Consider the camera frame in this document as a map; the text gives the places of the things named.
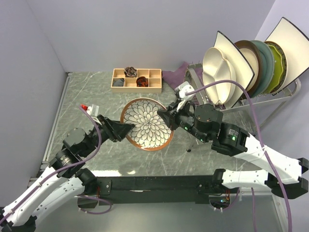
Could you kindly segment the floral patterned round plate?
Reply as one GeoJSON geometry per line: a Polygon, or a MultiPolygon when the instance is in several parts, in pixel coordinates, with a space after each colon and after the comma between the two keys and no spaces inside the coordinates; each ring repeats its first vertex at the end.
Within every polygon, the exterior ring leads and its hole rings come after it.
{"type": "Polygon", "coordinates": [[[145,151],[157,151],[169,145],[174,132],[157,114],[161,109],[165,107],[150,98],[136,98],[124,106],[120,122],[134,125],[126,136],[131,144],[145,151]]]}

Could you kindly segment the cream divided plate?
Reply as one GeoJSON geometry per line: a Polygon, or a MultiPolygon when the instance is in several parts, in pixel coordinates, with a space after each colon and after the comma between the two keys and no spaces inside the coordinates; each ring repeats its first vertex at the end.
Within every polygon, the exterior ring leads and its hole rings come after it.
{"type": "MultiPolygon", "coordinates": [[[[209,48],[202,62],[203,84],[206,86],[221,80],[236,81],[236,73],[233,65],[226,59],[224,53],[215,47],[209,48]]],[[[210,101],[215,105],[227,103],[233,96],[235,85],[224,82],[205,89],[210,101]]]]}

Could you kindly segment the white square plate black rim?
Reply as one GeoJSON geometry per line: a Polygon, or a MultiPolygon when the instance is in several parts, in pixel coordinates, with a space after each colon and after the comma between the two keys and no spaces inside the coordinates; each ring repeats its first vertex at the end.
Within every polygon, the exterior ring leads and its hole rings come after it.
{"type": "Polygon", "coordinates": [[[249,86],[255,73],[237,46],[222,32],[217,31],[214,47],[220,49],[225,58],[233,65],[236,73],[236,81],[244,89],[249,86]]]}

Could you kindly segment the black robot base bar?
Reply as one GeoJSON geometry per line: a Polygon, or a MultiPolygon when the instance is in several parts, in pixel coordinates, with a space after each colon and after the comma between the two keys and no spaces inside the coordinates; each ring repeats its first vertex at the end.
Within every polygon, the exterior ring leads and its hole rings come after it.
{"type": "Polygon", "coordinates": [[[208,204],[210,196],[236,193],[212,175],[97,177],[83,194],[113,204],[185,203],[208,204]]]}

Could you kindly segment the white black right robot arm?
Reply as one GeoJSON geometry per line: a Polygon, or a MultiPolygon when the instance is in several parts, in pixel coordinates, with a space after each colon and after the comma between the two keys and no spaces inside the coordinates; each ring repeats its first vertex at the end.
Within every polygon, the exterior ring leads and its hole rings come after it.
{"type": "Polygon", "coordinates": [[[305,158],[293,159],[268,146],[235,124],[223,122],[223,113],[204,104],[190,111],[190,103],[178,110],[176,103],[157,111],[170,130],[182,128],[202,143],[211,142],[219,154],[245,160],[257,171],[215,170],[211,187],[218,193],[234,188],[268,188],[278,196],[296,199],[309,191],[308,180],[302,174],[309,169],[305,158]]]}

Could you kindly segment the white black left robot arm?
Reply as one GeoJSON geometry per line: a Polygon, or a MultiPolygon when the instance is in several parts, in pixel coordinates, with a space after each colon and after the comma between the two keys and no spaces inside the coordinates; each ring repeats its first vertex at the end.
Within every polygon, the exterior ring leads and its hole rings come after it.
{"type": "Polygon", "coordinates": [[[15,201],[0,210],[3,232],[33,232],[39,219],[65,201],[82,193],[93,193],[97,177],[83,166],[107,140],[120,142],[135,127],[98,115],[89,132],[69,131],[63,147],[49,162],[41,176],[15,201]]]}

